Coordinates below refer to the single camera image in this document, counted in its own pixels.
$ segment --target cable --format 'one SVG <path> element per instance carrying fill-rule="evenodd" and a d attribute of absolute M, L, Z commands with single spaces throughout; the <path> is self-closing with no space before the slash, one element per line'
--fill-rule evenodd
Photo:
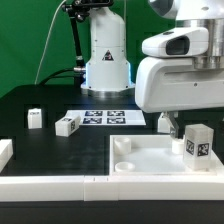
<path fill-rule="evenodd" d="M 43 54 L 42 54 L 42 57 L 41 57 L 41 60 L 40 60 L 40 63 L 39 63 L 39 67 L 38 67 L 38 70 L 37 70 L 37 75 L 36 75 L 36 79 L 35 79 L 35 85 L 37 85 L 37 81 L 38 81 L 38 78 L 39 78 L 39 74 L 40 74 L 40 70 L 41 70 L 41 67 L 42 67 L 42 64 L 43 64 L 43 60 L 44 60 L 44 57 L 45 57 L 45 54 L 46 54 L 46 51 L 47 51 L 47 48 L 48 48 L 48 43 L 49 43 L 49 39 L 50 39 L 50 36 L 51 36 L 51 33 L 52 33 L 52 29 L 53 29 L 53 26 L 54 26 L 54 23 L 55 23 L 55 19 L 56 19 L 56 16 L 61 8 L 61 6 L 66 2 L 66 0 L 63 0 L 58 8 L 56 9 L 55 13 L 54 13 L 54 16 L 53 16 L 53 19 L 52 19 L 52 22 L 51 22 L 51 25 L 50 25 L 50 29 L 49 29 L 49 32 L 48 32 L 48 35 L 47 35 L 47 39 L 46 39 L 46 42 L 45 42 L 45 47 L 44 47 L 44 51 L 43 51 Z"/>
<path fill-rule="evenodd" d="M 61 79 L 61 78 L 79 78 L 79 76 L 76 76 L 76 75 L 55 76 L 55 77 L 48 78 L 44 83 L 42 83 L 43 82 L 42 81 L 39 85 L 44 85 L 50 79 Z"/>
<path fill-rule="evenodd" d="M 52 75 L 48 76 L 47 78 L 45 78 L 44 80 L 42 80 L 39 85 L 44 85 L 48 80 L 53 79 L 53 78 L 58 78 L 58 77 L 65 77 L 65 76 L 57 76 L 59 74 L 65 73 L 65 72 L 74 72 L 73 68 L 67 68 L 67 69 L 62 69 L 59 70 L 57 72 L 54 72 Z"/>

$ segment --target black cable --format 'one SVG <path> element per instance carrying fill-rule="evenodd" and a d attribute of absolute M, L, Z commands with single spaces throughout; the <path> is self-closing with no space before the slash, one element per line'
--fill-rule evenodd
<path fill-rule="evenodd" d="M 67 69 L 62 69 L 62 70 L 59 70 L 57 72 L 54 72 L 52 75 L 48 76 L 47 78 L 43 79 L 39 85 L 45 85 L 46 82 L 48 82 L 48 80 L 52 79 L 52 78 L 57 78 L 57 75 L 60 75 L 62 73 L 65 73 L 65 72 L 74 72 L 74 69 L 73 68 L 67 68 Z"/>

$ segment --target white robot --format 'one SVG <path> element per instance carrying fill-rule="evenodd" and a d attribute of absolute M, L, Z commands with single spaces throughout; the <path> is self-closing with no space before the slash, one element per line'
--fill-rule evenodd
<path fill-rule="evenodd" d="M 82 22 L 90 17 L 91 58 L 85 65 L 85 82 L 81 84 L 83 94 L 103 98 L 134 94 L 130 63 L 125 55 L 125 23 L 109 10 L 108 6 L 112 4 L 113 0 L 74 0 L 71 5 L 64 6 L 71 18 L 76 42 L 79 40 L 74 18 Z M 77 56 L 82 61 L 79 51 Z M 78 66 L 84 66 L 83 62 L 81 65 L 79 60 L 77 62 Z"/>
<path fill-rule="evenodd" d="M 135 100 L 145 112 L 224 106 L 224 1 L 149 0 L 176 28 L 146 39 Z"/>

